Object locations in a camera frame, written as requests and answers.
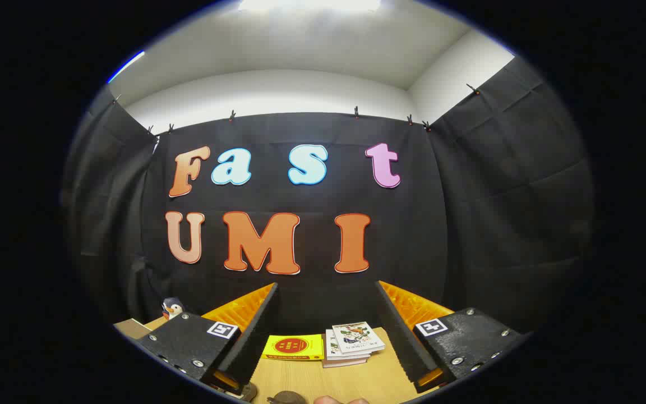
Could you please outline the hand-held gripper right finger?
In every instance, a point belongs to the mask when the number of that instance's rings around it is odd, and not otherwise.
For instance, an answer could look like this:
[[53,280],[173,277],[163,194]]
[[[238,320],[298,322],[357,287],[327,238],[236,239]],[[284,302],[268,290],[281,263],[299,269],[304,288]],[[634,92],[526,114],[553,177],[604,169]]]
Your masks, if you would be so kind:
[[524,337],[480,309],[453,311],[384,281],[375,287],[382,327],[418,393],[476,373]]

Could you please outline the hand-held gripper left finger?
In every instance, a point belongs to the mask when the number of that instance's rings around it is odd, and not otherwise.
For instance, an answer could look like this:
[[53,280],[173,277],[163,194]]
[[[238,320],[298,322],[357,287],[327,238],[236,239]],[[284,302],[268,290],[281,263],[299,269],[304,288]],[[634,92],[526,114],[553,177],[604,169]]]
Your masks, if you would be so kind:
[[251,380],[279,310],[276,282],[205,315],[184,311],[135,343],[200,383],[241,393]]

